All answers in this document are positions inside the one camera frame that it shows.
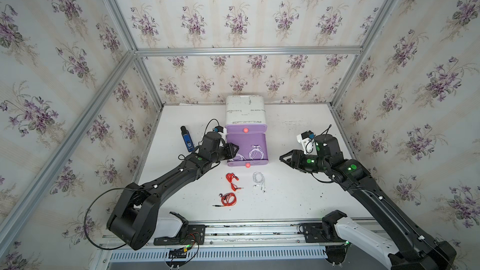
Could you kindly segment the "purple drawer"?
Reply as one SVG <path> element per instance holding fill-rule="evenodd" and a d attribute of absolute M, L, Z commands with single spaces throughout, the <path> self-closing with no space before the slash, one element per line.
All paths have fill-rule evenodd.
<path fill-rule="evenodd" d="M 250 168 L 269 163 L 265 133 L 228 134 L 226 140 L 239 147 L 236 156 L 227 161 L 228 166 Z"/>
<path fill-rule="evenodd" d="M 268 126 L 263 123 L 227 124 L 227 134 L 263 134 Z"/>

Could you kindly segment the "white earphones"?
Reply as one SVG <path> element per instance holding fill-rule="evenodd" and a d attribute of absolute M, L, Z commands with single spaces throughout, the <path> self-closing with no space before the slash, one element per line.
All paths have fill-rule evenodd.
<path fill-rule="evenodd" d="M 236 156 L 233 158 L 234 161 L 245 161 L 245 157 L 240 154 L 240 153 L 237 153 Z"/>
<path fill-rule="evenodd" d="M 254 172 L 252 175 L 252 179 L 254 181 L 254 187 L 260 188 L 260 190 L 265 193 L 266 192 L 266 185 L 265 185 L 265 176 L 262 172 Z"/>
<path fill-rule="evenodd" d="M 265 153 L 261 145 L 252 145 L 248 156 L 251 161 L 263 160 Z"/>

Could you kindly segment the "purple top drawer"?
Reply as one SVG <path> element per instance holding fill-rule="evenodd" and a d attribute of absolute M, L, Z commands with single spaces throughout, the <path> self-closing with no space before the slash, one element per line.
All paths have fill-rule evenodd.
<path fill-rule="evenodd" d="M 227 134 L 263 134 L 268 126 L 263 123 L 227 124 Z"/>

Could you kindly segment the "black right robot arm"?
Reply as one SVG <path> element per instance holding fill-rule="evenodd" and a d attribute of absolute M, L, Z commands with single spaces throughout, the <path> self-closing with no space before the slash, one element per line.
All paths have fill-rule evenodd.
<path fill-rule="evenodd" d="M 451 270 L 457 252 L 447 241 L 437 241 L 421 229 L 386 195 L 371 173 L 357 160 L 346 159 L 336 137 L 320 134 L 280 156 L 292 169 L 313 175 L 324 173 L 373 216 L 389 236 L 365 229 L 339 210 L 330 212 L 318 227 L 301 226 L 306 242 L 317 240 L 353 244 L 389 270 Z"/>

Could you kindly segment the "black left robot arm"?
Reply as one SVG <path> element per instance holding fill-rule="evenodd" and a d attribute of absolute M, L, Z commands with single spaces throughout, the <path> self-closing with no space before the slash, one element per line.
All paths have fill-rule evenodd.
<path fill-rule="evenodd" d="M 106 229 L 139 250 L 153 237 L 160 207 L 186 185 L 200 179 L 222 161 L 233 159 L 240 147 L 218 132 L 207 132 L 201 145 L 166 174 L 142 185 L 131 183 L 122 191 Z"/>

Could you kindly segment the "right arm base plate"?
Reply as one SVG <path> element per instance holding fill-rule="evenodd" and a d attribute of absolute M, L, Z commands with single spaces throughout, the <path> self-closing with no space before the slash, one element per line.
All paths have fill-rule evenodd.
<path fill-rule="evenodd" d="M 299 232 L 307 243 L 345 243 L 335 231 L 335 227 L 323 222 L 308 222 L 299 225 Z"/>

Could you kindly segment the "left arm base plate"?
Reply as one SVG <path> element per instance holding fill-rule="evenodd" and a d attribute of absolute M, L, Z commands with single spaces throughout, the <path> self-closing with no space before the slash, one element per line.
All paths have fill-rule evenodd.
<path fill-rule="evenodd" d="M 167 245 L 203 245 L 206 235 L 205 225 L 191 225 L 181 228 L 174 237 L 158 237 L 153 241 L 155 246 L 167 246 Z"/>

